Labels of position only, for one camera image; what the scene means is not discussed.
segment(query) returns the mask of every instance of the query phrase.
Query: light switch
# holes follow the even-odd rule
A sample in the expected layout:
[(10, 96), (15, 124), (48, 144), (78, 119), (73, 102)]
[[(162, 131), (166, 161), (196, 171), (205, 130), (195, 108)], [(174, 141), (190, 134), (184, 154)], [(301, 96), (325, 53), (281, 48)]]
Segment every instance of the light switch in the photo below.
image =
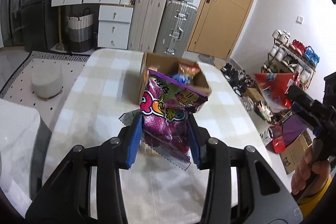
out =
[(303, 22), (303, 17), (297, 17), (296, 22), (302, 24), (302, 22)]

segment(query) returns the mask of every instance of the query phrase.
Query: cardboard box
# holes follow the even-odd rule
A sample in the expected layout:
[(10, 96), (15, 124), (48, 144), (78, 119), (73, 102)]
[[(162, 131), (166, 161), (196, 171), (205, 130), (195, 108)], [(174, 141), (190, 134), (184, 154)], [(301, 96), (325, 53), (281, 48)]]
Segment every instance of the cardboard box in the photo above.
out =
[(253, 103), (265, 100), (264, 97), (255, 88), (247, 88), (247, 90), (245, 91), (243, 96), (244, 97), (250, 97), (252, 99)]
[(287, 174), (292, 173), (298, 167), (300, 160), (305, 155), (305, 151), (311, 143), (311, 138), (307, 131), (305, 131), (287, 146), (284, 152), (280, 153), (282, 164)]
[[(143, 54), (141, 69), (140, 69), (140, 89), (138, 95), (138, 103), (140, 105), (143, 92), (145, 90), (148, 74), (148, 68), (157, 68), (157, 71), (165, 75), (176, 74), (179, 70), (179, 63), (185, 63), (188, 65), (197, 65), (197, 62), (193, 62), (183, 58), (173, 57), (171, 55), (160, 55), (145, 52)], [(199, 72), (194, 77), (194, 85), (190, 85), (193, 89), (200, 93), (209, 96), (211, 94), (211, 88), (203, 74)]]

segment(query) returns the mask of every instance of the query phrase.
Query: round stool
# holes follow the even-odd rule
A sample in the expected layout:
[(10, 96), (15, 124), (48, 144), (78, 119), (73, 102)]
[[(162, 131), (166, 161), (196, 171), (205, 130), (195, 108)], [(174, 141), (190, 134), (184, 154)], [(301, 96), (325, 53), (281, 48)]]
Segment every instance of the round stool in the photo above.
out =
[(62, 90), (62, 68), (55, 61), (45, 61), (31, 69), (31, 86), (37, 96), (50, 98)]

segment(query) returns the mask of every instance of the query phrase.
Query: silver suitcase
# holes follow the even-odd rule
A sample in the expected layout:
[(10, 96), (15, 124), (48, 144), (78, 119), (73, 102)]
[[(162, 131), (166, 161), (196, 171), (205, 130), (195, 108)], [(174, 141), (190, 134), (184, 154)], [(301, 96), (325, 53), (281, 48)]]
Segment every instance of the silver suitcase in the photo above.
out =
[(191, 35), (197, 7), (181, 0), (167, 0), (154, 52), (182, 57)]
[(128, 50), (153, 52), (166, 0), (135, 0)]

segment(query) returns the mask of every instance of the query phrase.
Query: human hand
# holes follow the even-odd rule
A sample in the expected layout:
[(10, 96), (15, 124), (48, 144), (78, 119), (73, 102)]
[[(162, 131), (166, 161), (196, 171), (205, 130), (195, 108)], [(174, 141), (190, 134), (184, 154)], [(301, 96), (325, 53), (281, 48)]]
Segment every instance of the human hand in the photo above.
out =
[(315, 174), (319, 175), (317, 179), (313, 182), (308, 196), (317, 194), (327, 182), (330, 174), (330, 163), (327, 160), (317, 161), (310, 168), (309, 163), (312, 160), (312, 150), (309, 147), (304, 157), (301, 159), (299, 166), (296, 168), (295, 173), (292, 177), (292, 195), (296, 195), (299, 191), (306, 187), (306, 180), (310, 177), (310, 172), (313, 171)]

